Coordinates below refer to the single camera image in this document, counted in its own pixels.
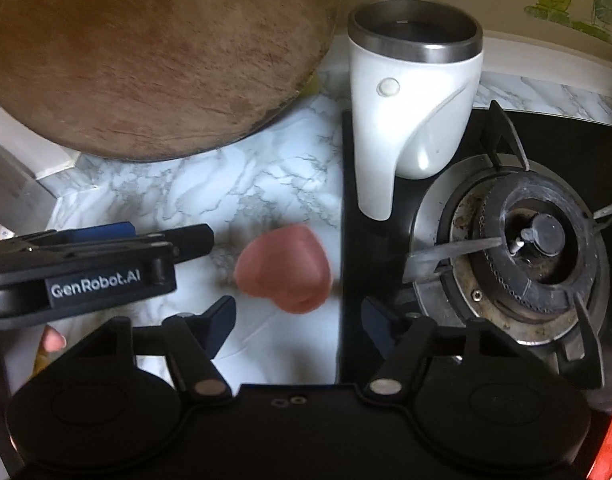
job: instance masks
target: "dark liquid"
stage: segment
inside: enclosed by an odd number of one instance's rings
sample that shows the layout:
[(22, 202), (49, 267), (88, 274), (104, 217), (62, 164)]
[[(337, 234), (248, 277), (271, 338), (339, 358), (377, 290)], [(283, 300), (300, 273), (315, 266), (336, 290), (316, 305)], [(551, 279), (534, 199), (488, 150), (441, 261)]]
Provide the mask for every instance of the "dark liquid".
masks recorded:
[(458, 41), (454, 34), (435, 23), (409, 22), (402, 20), (377, 25), (373, 32), (396, 40), (419, 41), (420, 43), (452, 43)]

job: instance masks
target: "white mug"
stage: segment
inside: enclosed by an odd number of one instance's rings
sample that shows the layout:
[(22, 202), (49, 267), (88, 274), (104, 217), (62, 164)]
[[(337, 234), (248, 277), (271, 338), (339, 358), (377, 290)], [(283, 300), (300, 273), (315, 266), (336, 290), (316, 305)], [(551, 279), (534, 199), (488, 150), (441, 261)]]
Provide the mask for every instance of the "white mug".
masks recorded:
[(357, 199), (387, 220), (395, 174), (441, 171), (466, 129), (483, 64), (478, 22), (426, 0), (379, 0), (348, 18)]

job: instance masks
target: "finger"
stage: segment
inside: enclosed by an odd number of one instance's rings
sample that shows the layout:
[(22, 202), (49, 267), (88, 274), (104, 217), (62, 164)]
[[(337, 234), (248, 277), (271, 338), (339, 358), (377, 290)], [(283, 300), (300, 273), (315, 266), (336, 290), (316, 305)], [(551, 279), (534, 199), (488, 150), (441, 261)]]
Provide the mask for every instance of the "finger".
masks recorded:
[(66, 338), (52, 326), (46, 325), (42, 335), (41, 347), (47, 352), (57, 352), (66, 347)]

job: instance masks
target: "gas burner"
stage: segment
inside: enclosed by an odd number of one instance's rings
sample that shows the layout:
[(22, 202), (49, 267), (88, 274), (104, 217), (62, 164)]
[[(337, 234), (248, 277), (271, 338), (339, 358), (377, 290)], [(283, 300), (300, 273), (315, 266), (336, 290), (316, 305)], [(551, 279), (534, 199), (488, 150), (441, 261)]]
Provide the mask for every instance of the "gas burner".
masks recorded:
[[(440, 324), (488, 319), (560, 371), (588, 346), (576, 305), (595, 339), (606, 313), (600, 226), (572, 187), (527, 159), (495, 102), (488, 113), (486, 155), (457, 162), (425, 193), (403, 282), (412, 284), (422, 313)], [(496, 152), (501, 137), (515, 155)], [(600, 351), (594, 359), (601, 370)], [(594, 386), (602, 380), (595, 374)]]

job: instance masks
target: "marble countertop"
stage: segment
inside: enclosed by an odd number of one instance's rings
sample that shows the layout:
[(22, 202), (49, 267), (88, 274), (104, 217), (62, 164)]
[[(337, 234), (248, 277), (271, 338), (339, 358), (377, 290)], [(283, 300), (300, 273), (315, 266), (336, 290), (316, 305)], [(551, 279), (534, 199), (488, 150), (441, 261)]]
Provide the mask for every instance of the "marble countertop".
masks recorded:
[[(85, 157), (77, 171), (52, 178), (61, 194), (50, 227), (80, 228), (130, 221), (138, 232), (207, 223), (209, 256), (177, 266), (178, 290), (167, 296), (54, 323), (69, 346), (113, 316), (135, 326), (180, 312), (202, 313), (222, 295), (237, 301), (237, 323), (215, 359), (236, 389), (241, 383), (331, 383), (340, 327), (341, 111), (349, 107), (348, 74), (319, 73), (320, 93), (298, 100), (252, 137), (188, 158), (128, 164)], [(475, 106), (496, 99), (527, 110), (612, 124), (612, 99), (563, 85), (484, 73)], [(237, 290), (233, 269), (247, 243), (263, 232), (306, 222), (319, 236), (335, 276), (319, 309), (293, 316)], [(140, 367), (169, 380), (163, 358)]]

